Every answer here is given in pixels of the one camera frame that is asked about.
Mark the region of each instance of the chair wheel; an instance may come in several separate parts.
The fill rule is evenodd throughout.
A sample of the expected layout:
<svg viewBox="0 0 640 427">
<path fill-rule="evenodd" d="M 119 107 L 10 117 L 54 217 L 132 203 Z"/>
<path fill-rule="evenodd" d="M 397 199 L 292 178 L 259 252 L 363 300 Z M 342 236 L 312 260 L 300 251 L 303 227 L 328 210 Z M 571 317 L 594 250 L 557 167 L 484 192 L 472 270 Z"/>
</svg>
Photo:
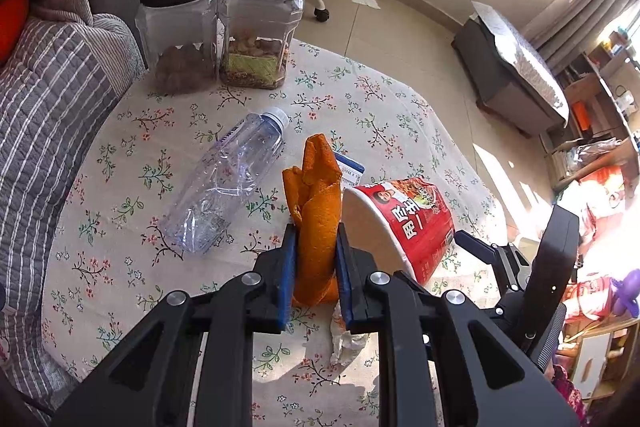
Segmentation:
<svg viewBox="0 0 640 427">
<path fill-rule="evenodd" d="M 329 10 L 319 10 L 316 8 L 314 10 L 314 15 L 316 16 L 316 19 L 318 19 L 318 22 L 327 22 L 329 20 Z"/>
</svg>

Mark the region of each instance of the red packaging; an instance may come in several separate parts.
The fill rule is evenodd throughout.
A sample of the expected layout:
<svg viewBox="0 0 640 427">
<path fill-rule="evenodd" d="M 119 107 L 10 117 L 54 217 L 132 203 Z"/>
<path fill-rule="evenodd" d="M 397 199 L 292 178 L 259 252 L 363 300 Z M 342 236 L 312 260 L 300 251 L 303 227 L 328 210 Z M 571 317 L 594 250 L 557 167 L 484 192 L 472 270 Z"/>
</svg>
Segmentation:
<svg viewBox="0 0 640 427">
<path fill-rule="evenodd" d="M 611 312 L 611 283 L 607 275 L 590 274 L 587 280 L 569 284 L 562 301 L 566 306 L 565 320 L 587 317 L 592 321 L 609 316 Z"/>
<path fill-rule="evenodd" d="M 379 269 L 404 269 L 422 285 L 453 240 L 451 212 L 421 178 L 346 189 L 342 221 L 350 245 L 370 251 Z"/>
</svg>

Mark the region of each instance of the bag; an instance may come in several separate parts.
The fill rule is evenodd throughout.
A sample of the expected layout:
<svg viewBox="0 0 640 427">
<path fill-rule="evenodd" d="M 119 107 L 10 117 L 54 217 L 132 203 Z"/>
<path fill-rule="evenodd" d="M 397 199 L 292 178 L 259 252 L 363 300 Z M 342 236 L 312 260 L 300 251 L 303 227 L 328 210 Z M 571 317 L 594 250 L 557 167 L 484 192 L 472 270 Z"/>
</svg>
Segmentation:
<svg viewBox="0 0 640 427">
<path fill-rule="evenodd" d="M 589 279 L 569 284 L 562 300 L 566 306 L 566 322 L 588 318 L 592 321 L 608 317 L 611 312 L 611 279 L 608 275 L 590 274 Z"/>
</svg>

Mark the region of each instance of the metal screw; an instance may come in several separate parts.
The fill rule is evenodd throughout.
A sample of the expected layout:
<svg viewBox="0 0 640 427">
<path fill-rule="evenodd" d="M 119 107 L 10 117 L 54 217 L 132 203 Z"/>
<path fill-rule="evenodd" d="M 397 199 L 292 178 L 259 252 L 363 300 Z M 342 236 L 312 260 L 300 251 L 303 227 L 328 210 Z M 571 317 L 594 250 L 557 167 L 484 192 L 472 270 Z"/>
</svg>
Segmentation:
<svg viewBox="0 0 640 427">
<path fill-rule="evenodd" d="M 167 304 L 169 304 L 170 306 L 180 306 L 181 304 L 184 304 L 186 300 L 187 294 L 185 292 L 181 292 L 180 290 L 171 292 L 166 296 Z"/>
<path fill-rule="evenodd" d="M 458 290 L 450 290 L 447 292 L 447 301 L 451 304 L 462 304 L 465 301 L 465 295 Z"/>
<path fill-rule="evenodd" d="M 391 277 L 389 277 L 389 275 L 384 272 L 373 272 L 371 275 L 369 275 L 369 279 L 371 279 L 371 282 L 373 284 L 383 286 L 391 280 Z"/>
<path fill-rule="evenodd" d="M 247 286 L 255 286 L 262 280 L 259 273 L 256 272 L 247 272 L 242 276 L 242 284 Z"/>
</svg>

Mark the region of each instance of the purple toy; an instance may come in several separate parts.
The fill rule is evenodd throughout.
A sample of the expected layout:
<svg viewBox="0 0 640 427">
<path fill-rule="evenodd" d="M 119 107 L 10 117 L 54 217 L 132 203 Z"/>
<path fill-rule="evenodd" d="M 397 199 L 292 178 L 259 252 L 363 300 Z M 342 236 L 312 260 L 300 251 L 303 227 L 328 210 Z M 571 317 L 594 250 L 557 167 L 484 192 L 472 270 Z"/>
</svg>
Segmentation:
<svg viewBox="0 0 640 427">
<path fill-rule="evenodd" d="M 622 315 L 626 310 L 636 319 L 640 315 L 638 295 L 640 295 L 640 268 L 631 270 L 624 280 L 611 279 L 615 292 L 613 314 Z"/>
</svg>

